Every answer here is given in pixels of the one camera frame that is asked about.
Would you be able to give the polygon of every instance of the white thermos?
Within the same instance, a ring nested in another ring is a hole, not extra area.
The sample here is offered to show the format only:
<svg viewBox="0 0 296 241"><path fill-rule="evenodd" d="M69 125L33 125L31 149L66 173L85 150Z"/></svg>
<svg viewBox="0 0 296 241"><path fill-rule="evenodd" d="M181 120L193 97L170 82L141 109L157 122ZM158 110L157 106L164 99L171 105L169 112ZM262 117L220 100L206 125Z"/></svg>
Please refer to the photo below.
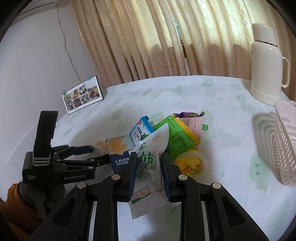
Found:
<svg viewBox="0 0 296 241"><path fill-rule="evenodd" d="M289 85L290 63L277 47L276 36L270 26L252 24L254 42L251 44L251 95L257 100L274 105L279 100L281 87ZM282 85L283 59L287 61L287 80Z"/></svg>

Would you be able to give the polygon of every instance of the curtain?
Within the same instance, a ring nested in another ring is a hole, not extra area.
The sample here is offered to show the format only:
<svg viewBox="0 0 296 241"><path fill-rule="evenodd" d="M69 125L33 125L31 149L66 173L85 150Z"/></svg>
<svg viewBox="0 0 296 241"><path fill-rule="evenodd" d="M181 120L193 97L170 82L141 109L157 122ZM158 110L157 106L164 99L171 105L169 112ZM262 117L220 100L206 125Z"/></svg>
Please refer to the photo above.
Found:
<svg viewBox="0 0 296 241"><path fill-rule="evenodd" d="M106 87L189 74L250 80L251 26L263 23L273 28L291 63L291 84L283 91L296 99L296 40L266 0L72 0L72 5ZM286 68L284 63L284 80Z"/></svg>

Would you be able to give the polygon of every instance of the white tablecloth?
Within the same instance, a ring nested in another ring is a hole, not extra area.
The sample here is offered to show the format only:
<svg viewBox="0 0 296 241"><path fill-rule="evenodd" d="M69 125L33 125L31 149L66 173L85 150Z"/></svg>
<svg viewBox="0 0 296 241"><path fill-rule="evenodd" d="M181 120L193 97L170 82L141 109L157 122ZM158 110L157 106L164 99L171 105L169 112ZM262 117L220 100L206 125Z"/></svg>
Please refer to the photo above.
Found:
<svg viewBox="0 0 296 241"><path fill-rule="evenodd" d="M258 155L262 125L275 118L275 109L254 99L249 88L248 80L211 76L161 77L113 86L103 101L63 116L52 146L95 144L126 135L145 115L157 123L172 113L205 110L212 124L200 150L209 168L197 181L220 182L270 241L276 241L296 214L296 189L281 184L276 170ZM283 93L281 100L288 100ZM110 164L99 167L96 179L88 183L112 173ZM121 241L179 240L180 207L167 205L132 220L128 204L119 203L118 229Z"/></svg>

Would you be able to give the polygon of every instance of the wall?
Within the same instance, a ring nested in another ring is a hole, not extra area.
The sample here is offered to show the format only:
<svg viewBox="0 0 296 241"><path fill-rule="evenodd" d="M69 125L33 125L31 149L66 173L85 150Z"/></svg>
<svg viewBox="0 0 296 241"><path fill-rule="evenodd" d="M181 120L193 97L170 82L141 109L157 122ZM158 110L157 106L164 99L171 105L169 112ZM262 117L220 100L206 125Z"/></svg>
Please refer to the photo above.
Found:
<svg viewBox="0 0 296 241"><path fill-rule="evenodd" d="M68 52L78 75L95 75L69 5L59 8ZM57 9L28 17L10 27L0 43L0 198L21 180L25 153L33 149L41 110L66 114L62 89L80 80L65 51Z"/></svg>

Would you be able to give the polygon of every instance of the air conditioner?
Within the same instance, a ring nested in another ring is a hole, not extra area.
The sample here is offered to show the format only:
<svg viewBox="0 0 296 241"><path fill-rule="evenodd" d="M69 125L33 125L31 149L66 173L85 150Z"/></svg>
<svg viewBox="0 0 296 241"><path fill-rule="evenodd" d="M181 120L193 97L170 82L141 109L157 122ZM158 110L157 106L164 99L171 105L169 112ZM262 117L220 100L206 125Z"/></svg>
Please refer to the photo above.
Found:
<svg viewBox="0 0 296 241"><path fill-rule="evenodd" d="M58 0L32 0L16 17L14 23L31 15L54 8Z"/></svg>

